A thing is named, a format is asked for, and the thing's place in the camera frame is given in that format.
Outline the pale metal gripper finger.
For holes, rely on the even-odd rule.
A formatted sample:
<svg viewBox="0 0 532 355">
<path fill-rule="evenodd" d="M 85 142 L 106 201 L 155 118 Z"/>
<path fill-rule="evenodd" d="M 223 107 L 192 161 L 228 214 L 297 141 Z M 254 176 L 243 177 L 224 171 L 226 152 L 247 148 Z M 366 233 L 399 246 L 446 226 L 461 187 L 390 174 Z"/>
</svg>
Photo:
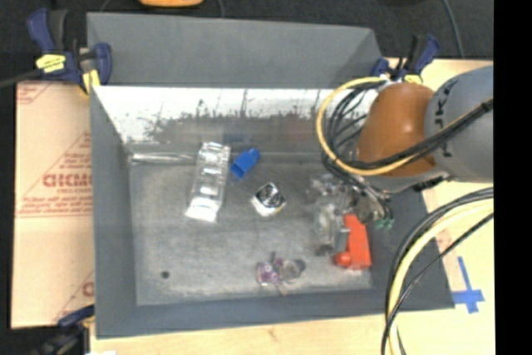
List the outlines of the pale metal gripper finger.
<svg viewBox="0 0 532 355">
<path fill-rule="evenodd" d="M 314 215 L 313 227 L 318 246 L 328 250 L 345 250 L 347 247 L 347 226 L 344 215 L 333 202 L 321 203 Z"/>
<path fill-rule="evenodd" d="M 306 201 L 317 202 L 322 197 L 339 196 L 345 191 L 344 182 L 332 174 L 312 176 L 306 189 Z"/>
</svg>

